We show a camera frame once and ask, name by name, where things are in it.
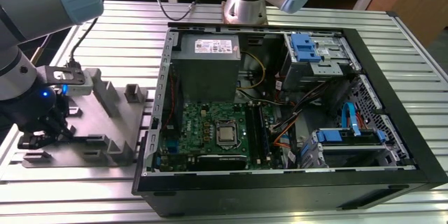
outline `metal bracket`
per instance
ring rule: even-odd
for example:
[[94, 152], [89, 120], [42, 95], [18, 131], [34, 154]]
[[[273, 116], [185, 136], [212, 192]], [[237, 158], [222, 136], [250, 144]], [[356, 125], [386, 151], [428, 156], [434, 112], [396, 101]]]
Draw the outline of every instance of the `metal bracket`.
[[342, 70], [332, 61], [309, 63], [314, 76], [342, 76]]
[[[36, 69], [40, 77], [42, 78], [44, 86], [53, 86], [62, 84], [82, 85], [85, 83], [82, 71], [77, 68], [40, 66]], [[57, 79], [54, 77], [56, 72], [62, 72], [65, 77], [70, 76], [70, 79]]]

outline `orange wire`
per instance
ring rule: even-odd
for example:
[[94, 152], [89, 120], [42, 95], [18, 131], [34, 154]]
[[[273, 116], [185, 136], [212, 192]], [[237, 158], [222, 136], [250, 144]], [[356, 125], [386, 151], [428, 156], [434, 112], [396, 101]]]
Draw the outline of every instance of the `orange wire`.
[[358, 120], [358, 124], [360, 124], [360, 127], [362, 127], [362, 129], [366, 129], [366, 125], [365, 125], [365, 122], [362, 120], [362, 117], [358, 113], [356, 113], [356, 119]]
[[288, 124], [285, 129], [281, 131], [280, 135], [277, 136], [277, 138], [273, 141], [273, 145], [290, 148], [288, 144], [278, 143], [278, 140], [280, 140], [281, 136], [285, 134], [285, 132], [288, 131], [288, 129], [290, 128], [290, 126], [296, 123], [297, 118], [298, 117], [296, 117], [296, 119]]

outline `slotted aluminum table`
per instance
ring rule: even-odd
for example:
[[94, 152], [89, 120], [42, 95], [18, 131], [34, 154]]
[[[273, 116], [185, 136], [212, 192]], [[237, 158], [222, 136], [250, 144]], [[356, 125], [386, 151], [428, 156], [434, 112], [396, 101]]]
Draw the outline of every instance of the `slotted aluminum table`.
[[[173, 17], [184, 4], [166, 4]], [[185, 22], [218, 23], [220, 5], [198, 5]], [[356, 28], [428, 145], [448, 170], [448, 83], [398, 18], [385, 12], [304, 9], [293, 15], [268, 7], [270, 25]], [[74, 27], [52, 65], [62, 65], [89, 24]], [[153, 97], [166, 19], [154, 3], [105, 2], [105, 11], [76, 51], [84, 67], [101, 69], [114, 87], [137, 83]], [[149, 116], [144, 125], [149, 125]], [[412, 193], [366, 210], [162, 219], [130, 194], [134, 166], [33, 168], [21, 166], [14, 127], [0, 147], [0, 223], [445, 223], [448, 186]]]

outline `red wire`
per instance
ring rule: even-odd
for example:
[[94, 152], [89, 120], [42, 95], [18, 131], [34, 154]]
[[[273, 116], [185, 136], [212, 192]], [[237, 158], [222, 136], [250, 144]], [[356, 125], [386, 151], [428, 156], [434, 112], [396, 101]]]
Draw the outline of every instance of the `red wire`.
[[364, 129], [366, 129], [365, 122], [364, 122], [362, 117], [361, 117], [361, 115], [358, 114], [358, 112], [356, 112], [356, 119], [358, 120], [358, 124], [360, 124], [360, 126], [361, 126]]
[[280, 90], [277, 90], [277, 92], [274, 94], [274, 97], [273, 97], [273, 100], [278, 103], [286, 103], [286, 102], [280, 101], [278, 95], [280, 95]]
[[161, 130], [164, 130], [166, 128], [170, 117], [173, 116], [173, 113], [174, 113], [174, 83], [173, 83], [173, 74], [172, 73], [169, 73], [169, 82], [170, 82], [170, 112], [169, 112], [169, 116], [168, 116], [165, 125], [161, 128]]

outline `white sticker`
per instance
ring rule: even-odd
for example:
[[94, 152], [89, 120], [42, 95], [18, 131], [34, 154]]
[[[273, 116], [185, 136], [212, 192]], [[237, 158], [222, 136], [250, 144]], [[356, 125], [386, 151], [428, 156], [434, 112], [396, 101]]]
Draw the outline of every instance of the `white sticker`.
[[281, 90], [281, 85], [282, 85], [282, 83], [280, 81], [276, 81], [274, 82], [274, 89]]
[[329, 54], [326, 48], [317, 48], [317, 53], [318, 53], [320, 55], [328, 55], [328, 54]]
[[288, 157], [289, 157], [290, 161], [294, 163], [296, 162], [296, 156], [292, 153], [292, 151], [288, 152]]
[[197, 54], [230, 54], [232, 41], [222, 39], [198, 39], [194, 42], [194, 53]]

